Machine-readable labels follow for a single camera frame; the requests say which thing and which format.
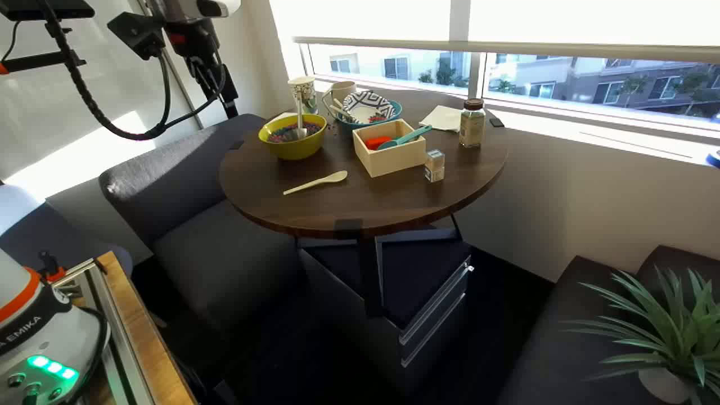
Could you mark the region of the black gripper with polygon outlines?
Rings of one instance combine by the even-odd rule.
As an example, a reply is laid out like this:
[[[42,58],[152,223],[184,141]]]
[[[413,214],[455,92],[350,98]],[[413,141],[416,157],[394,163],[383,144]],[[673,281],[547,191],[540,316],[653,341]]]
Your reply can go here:
[[[168,23],[167,36],[207,98],[218,98],[222,106],[239,98],[230,70],[221,60],[218,36],[210,18],[188,24]]]

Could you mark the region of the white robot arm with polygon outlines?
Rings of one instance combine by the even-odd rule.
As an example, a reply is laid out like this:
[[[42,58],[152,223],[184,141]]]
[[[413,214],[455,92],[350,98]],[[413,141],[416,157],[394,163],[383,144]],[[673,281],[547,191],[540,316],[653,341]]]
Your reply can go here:
[[[188,62],[197,62],[207,94],[230,103],[228,70],[221,62],[211,18],[232,15],[240,0],[160,0],[150,15],[120,14],[107,26],[141,58],[160,58],[161,36]],[[59,52],[42,65],[62,62],[92,117],[124,139],[152,139],[174,125],[170,94],[164,94],[160,122],[147,132],[116,127],[97,106],[61,26],[62,18],[92,18],[86,0],[20,0],[3,5],[8,19],[42,19]],[[0,378],[3,405],[74,405],[86,380],[103,359],[111,339],[106,316],[95,307],[76,305],[62,287],[86,269],[99,269],[95,253],[76,266],[61,266],[45,248],[39,262],[27,266],[0,249]]]

